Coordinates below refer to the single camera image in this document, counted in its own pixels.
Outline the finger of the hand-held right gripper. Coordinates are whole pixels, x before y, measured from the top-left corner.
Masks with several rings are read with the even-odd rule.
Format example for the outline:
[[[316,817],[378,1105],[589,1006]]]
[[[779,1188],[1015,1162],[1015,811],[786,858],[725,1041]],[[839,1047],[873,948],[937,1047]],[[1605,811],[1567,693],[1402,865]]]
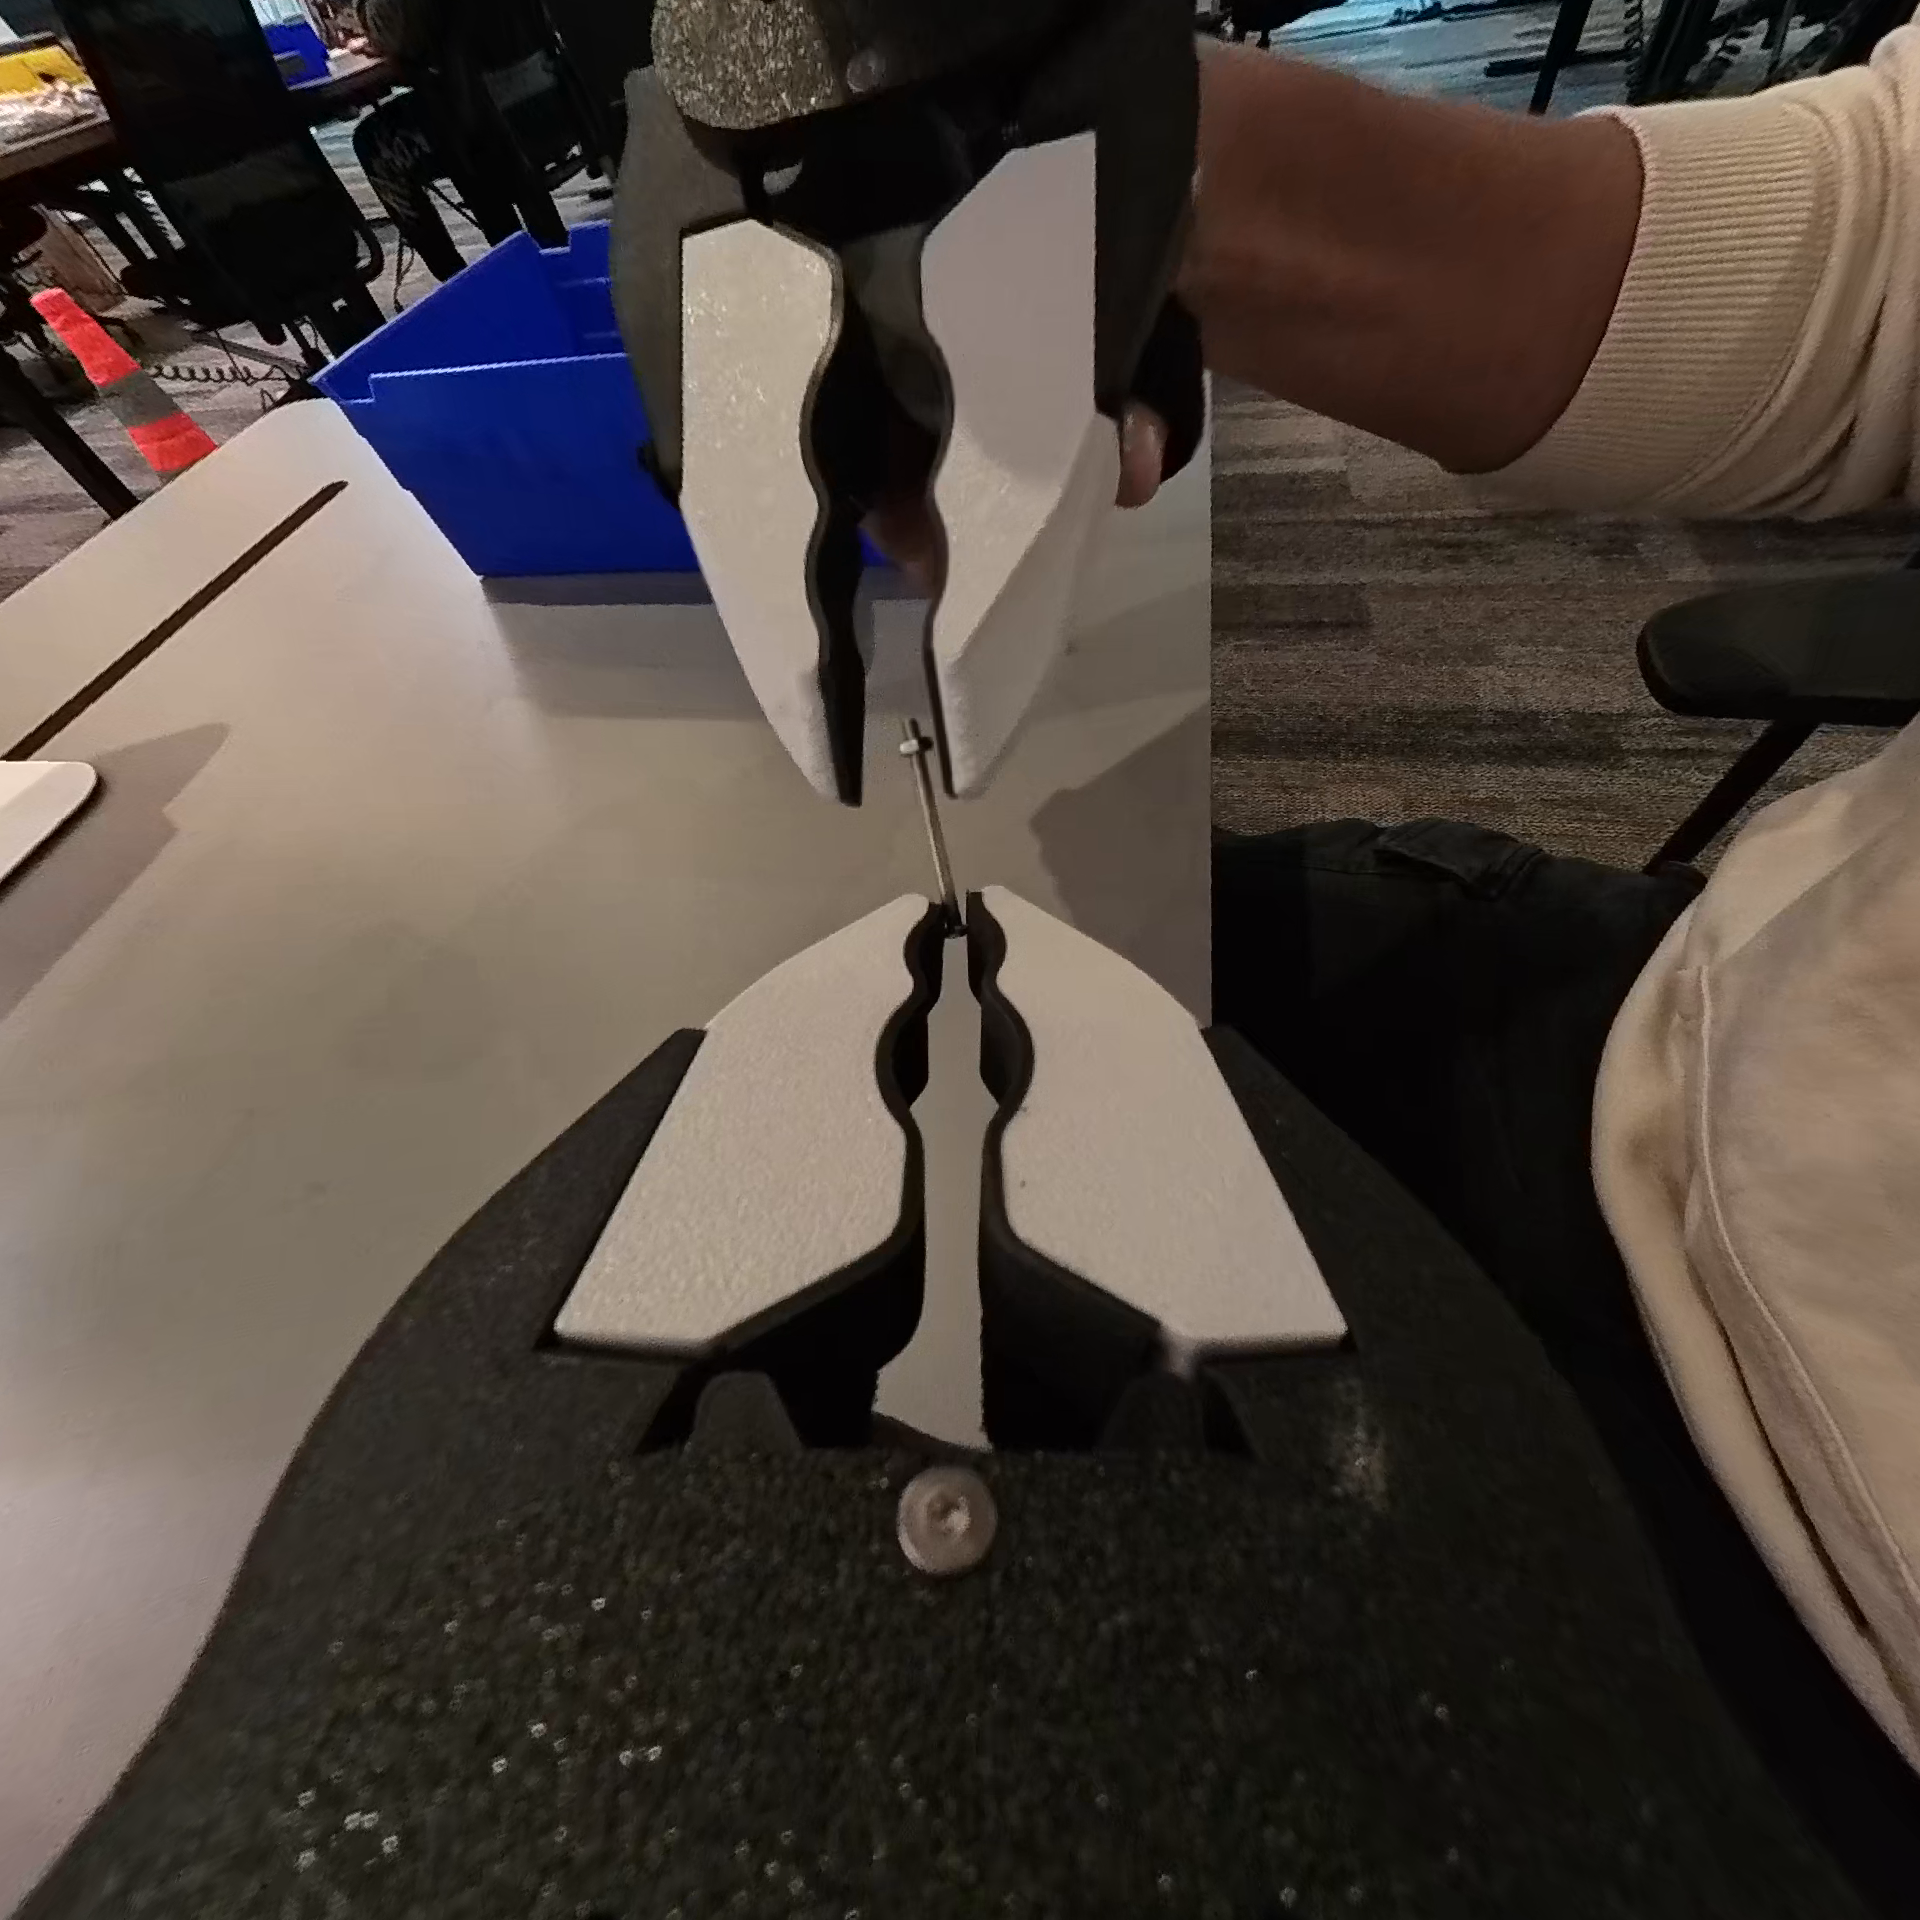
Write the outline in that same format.
[[[867,658],[856,510],[811,413],[844,337],[835,257],[771,225],[682,245],[680,510],[744,677],[804,782],[861,803]]]
[[[1097,137],[1001,157],[933,226],[920,292],[948,403],[929,493],[944,539],[929,686],[946,794],[971,801],[1064,653],[1117,491],[1117,426],[1095,396]]]

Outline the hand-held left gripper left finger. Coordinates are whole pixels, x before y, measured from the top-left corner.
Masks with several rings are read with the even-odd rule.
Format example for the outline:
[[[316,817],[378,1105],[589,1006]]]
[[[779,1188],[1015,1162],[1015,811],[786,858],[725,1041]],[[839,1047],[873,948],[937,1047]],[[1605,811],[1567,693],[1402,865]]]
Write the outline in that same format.
[[[690,1052],[559,1343],[674,1362],[698,1397],[763,1374],[813,1447],[861,1442],[920,1329],[944,913],[901,897],[732,998]]]

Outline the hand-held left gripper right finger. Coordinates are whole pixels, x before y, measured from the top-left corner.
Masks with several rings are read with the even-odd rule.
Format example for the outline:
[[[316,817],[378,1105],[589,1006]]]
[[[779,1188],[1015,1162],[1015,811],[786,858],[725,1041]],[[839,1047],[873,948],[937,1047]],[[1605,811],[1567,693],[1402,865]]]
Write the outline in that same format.
[[[1223,1073],[1157,979],[1010,890],[968,901],[981,1082],[981,1406],[1091,1449],[1146,1379],[1332,1353],[1345,1313]]]

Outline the long metal bolt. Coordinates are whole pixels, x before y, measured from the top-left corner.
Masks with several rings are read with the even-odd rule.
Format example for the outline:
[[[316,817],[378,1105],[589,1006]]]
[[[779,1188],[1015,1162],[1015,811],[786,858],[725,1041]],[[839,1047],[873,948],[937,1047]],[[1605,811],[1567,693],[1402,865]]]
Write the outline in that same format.
[[[935,742],[923,731],[921,723],[912,715],[903,718],[901,723],[899,754],[909,767],[920,797],[920,817],[923,823],[935,881],[933,898],[940,907],[943,903],[960,903],[960,893],[954,877],[954,861],[946,846],[944,817],[940,809],[940,790],[933,777]]]

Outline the person's right forearm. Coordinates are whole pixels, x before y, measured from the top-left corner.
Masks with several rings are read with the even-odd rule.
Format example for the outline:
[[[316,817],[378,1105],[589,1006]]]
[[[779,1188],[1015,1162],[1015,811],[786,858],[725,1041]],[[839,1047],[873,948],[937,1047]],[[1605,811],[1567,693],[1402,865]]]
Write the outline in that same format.
[[[1385,439],[1543,505],[1835,518],[1916,501],[1916,25],[1759,97],[1536,119],[1340,85],[1336,235],[1411,299]]]

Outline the person's right hand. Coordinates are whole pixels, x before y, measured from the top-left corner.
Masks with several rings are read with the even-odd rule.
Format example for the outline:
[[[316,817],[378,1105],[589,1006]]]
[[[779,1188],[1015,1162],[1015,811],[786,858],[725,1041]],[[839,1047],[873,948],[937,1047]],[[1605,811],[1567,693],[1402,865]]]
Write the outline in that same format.
[[[1204,421],[1202,363],[1221,365],[1263,319],[1298,237],[1283,207],[1280,137],[1288,70],[1280,62],[1207,45],[1199,57],[1199,126],[1187,206],[1178,222],[1171,284],[1149,322],[1141,363],[1121,407],[1117,505],[1143,508],[1184,468]]]

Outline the blue plastic shelf bin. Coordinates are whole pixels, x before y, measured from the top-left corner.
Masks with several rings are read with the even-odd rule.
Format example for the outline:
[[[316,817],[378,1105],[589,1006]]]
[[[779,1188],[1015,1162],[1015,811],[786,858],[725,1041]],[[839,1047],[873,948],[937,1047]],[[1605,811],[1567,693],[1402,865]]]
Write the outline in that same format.
[[[707,607],[616,311],[608,225],[521,234],[316,375],[499,602]]]

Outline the person's cream sweater torso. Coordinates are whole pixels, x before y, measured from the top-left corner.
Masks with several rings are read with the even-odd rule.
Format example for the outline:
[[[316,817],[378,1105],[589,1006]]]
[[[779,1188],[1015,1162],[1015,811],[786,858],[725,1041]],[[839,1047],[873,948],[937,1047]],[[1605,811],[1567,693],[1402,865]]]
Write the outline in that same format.
[[[1764,807],[1605,1043],[1592,1170],[1696,1451],[1917,1763],[1917,730]]]

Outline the orange traffic cone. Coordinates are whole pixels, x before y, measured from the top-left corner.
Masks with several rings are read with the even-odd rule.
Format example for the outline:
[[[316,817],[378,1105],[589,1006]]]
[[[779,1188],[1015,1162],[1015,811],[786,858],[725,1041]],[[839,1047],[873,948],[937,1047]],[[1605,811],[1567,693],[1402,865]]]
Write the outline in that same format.
[[[29,302],[163,482],[218,451],[210,431],[73,295],[47,286]]]

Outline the wooden office desk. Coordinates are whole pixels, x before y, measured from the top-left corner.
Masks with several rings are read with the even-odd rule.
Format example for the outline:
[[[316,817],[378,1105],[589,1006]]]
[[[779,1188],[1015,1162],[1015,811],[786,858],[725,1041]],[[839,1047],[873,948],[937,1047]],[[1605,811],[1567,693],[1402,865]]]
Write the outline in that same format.
[[[290,113],[307,129],[343,122],[352,110],[370,108],[399,90],[394,69],[370,55],[338,55],[328,75],[282,92]],[[113,119],[98,115],[87,123],[37,134],[2,151],[2,203],[52,202],[58,191],[89,185],[125,169],[138,171],[125,139]]]

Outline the white metal display stand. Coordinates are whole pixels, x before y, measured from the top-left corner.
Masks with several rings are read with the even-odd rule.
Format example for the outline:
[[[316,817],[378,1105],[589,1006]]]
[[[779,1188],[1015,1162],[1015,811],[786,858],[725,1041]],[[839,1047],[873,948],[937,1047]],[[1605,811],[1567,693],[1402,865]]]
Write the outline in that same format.
[[[2,883],[79,821],[101,777],[82,759],[2,759]]]

